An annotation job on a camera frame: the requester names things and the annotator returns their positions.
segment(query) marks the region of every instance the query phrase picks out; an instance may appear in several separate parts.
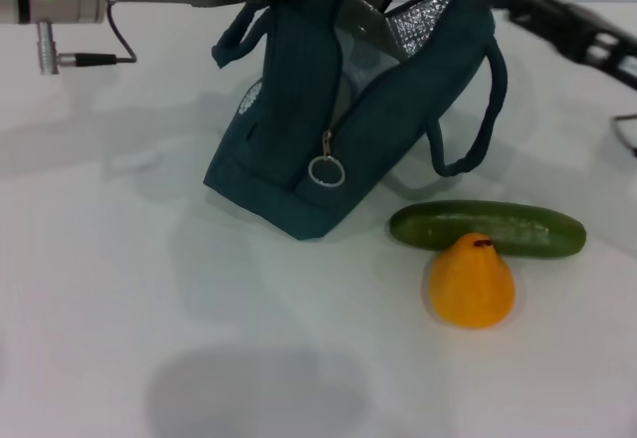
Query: plastic fruit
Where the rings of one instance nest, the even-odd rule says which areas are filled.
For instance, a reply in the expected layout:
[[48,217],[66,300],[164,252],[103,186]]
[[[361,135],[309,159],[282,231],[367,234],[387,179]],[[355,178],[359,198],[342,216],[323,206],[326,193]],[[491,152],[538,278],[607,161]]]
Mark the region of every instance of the plastic fruit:
[[491,239],[468,234],[436,260],[429,295],[444,321],[484,329],[509,315],[516,302],[516,285]]
[[539,207],[504,202],[441,201],[409,206],[389,222],[398,241],[446,251],[471,232],[482,232],[504,256],[568,257],[586,244],[586,229],[575,219]]

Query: green cucumber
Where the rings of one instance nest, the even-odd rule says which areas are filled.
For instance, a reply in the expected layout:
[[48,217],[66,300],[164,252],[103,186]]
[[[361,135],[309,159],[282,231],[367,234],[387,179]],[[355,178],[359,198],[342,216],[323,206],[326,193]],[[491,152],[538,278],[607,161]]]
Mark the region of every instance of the green cucumber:
[[580,252],[586,230],[578,221],[548,209],[504,202],[441,201],[417,204],[389,221],[398,241],[444,251],[472,232],[489,236],[506,256],[558,258]]

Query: bag strap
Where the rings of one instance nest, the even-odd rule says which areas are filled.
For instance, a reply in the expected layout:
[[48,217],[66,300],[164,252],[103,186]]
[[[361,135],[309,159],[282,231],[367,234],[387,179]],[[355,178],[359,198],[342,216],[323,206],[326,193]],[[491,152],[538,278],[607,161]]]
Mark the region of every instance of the bag strap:
[[215,59],[219,68],[224,68],[229,63],[248,55],[259,44],[263,36],[268,33],[272,25],[272,12],[270,10],[267,10],[255,22],[255,25],[246,35],[256,13],[267,6],[264,3],[246,3],[228,30],[221,36],[217,46],[212,49],[212,58]]
[[507,64],[498,47],[498,42],[493,38],[487,45],[485,52],[491,68],[492,86],[489,107],[485,113],[485,118],[478,137],[467,155],[454,164],[445,164],[445,148],[442,140],[440,121],[432,121],[429,124],[427,135],[431,144],[432,163],[436,172],[442,177],[452,177],[458,174],[471,172],[478,167],[487,156],[491,136],[494,132],[496,118],[502,111],[507,96],[509,76]]

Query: zipper pull ring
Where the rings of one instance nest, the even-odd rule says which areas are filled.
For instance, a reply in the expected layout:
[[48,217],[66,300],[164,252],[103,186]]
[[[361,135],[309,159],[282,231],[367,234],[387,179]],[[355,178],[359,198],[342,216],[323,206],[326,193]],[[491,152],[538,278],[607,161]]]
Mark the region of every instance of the zipper pull ring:
[[[322,134],[322,156],[316,157],[310,163],[308,167],[308,172],[310,173],[310,178],[316,184],[321,187],[326,187],[327,189],[336,189],[337,187],[342,186],[345,183],[345,168],[342,163],[331,155],[331,140],[333,138],[333,134],[331,130],[327,130]],[[327,168],[335,169],[336,175],[334,175],[337,180],[334,182],[323,181],[319,179],[316,169],[317,166],[321,164],[322,172],[328,173]]]

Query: teal lunch bag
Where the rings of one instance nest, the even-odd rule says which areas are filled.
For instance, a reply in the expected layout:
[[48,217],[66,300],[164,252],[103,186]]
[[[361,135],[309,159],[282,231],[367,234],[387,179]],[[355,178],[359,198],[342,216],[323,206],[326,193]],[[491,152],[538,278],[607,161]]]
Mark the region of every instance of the teal lunch bag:
[[[220,67],[268,36],[263,77],[239,105],[205,178],[300,239],[323,237],[423,135],[441,176],[484,160],[507,67],[482,0],[249,3],[213,49]],[[445,163],[440,117],[485,58],[492,92],[467,156]]]

